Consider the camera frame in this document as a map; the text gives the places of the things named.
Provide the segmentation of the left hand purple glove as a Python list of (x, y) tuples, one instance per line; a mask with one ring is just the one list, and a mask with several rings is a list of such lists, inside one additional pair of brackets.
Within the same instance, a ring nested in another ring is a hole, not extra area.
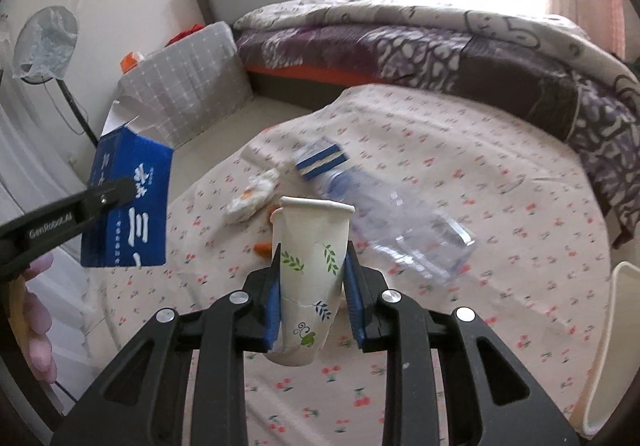
[(53, 358), (52, 343), (47, 333), (52, 327), (52, 317), (38, 296), (25, 288), (23, 316), (26, 322), (26, 344), (23, 352), (30, 370), (38, 381), (53, 384), (58, 367)]

